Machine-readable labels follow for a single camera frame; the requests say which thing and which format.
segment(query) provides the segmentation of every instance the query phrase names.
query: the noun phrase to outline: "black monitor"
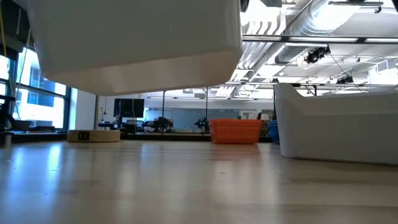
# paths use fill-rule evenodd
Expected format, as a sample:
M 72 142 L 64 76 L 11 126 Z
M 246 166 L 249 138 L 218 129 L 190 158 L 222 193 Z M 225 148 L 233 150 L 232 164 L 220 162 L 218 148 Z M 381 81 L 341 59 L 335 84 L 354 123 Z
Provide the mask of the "black monitor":
M 113 116 L 122 118 L 143 118 L 144 99 L 115 99 Z

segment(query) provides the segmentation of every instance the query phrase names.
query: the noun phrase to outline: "blue bin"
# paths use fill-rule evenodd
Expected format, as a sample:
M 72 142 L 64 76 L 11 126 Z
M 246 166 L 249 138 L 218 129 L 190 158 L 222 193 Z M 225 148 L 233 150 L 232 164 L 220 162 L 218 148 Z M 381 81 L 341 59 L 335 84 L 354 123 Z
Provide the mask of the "blue bin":
M 268 123 L 268 129 L 272 142 L 279 144 L 278 121 L 270 121 Z

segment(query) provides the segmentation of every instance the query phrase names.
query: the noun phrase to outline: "black cable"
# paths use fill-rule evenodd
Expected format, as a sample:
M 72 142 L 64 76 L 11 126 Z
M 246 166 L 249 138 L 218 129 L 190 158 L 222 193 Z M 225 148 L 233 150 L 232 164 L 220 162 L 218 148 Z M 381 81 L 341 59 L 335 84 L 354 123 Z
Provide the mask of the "black cable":
M 339 65 L 339 63 L 336 61 L 336 59 L 334 58 L 334 56 L 332 54 L 329 54 L 333 60 L 336 62 L 337 66 L 341 69 L 341 71 L 343 71 L 343 73 L 348 77 L 349 75 L 347 75 L 347 73 L 344 71 L 344 69 Z M 354 86 L 362 93 L 362 90 L 353 82 Z

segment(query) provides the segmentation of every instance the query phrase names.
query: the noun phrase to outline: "orange basket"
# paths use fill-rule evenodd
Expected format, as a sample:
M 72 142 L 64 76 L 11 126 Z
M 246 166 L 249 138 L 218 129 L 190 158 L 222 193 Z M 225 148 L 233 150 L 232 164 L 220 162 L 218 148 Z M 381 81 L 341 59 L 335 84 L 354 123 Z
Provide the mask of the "orange basket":
M 259 141 L 261 120 L 212 119 L 211 141 L 216 144 L 255 144 Z

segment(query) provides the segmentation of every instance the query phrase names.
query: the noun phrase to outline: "wooden floor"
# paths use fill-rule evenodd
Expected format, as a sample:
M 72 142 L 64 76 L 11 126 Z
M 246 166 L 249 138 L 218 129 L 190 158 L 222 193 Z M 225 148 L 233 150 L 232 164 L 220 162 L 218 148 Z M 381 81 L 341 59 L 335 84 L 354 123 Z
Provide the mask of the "wooden floor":
M 52 142 L 0 149 L 0 223 L 398 223 L 398 167 L 277 146 Z

